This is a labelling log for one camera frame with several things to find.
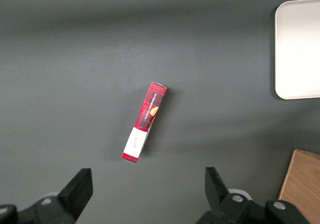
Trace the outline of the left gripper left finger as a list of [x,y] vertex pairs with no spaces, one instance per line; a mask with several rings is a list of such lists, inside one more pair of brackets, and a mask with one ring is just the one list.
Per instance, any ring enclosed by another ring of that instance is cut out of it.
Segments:
[[13,204],[0,206],[2,224],[75,224],[93,195],[92,170],[83,168],[56,195],[47,195],[18,211]]

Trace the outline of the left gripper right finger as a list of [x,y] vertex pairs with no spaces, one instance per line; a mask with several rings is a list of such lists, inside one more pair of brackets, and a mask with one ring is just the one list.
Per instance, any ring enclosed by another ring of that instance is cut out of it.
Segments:
[[309,223],[290,202],[270,200],[260,206],[239,192],[231,193],[214,167],[206,167],[204,187],[210,211],[200,217],[198,224]]

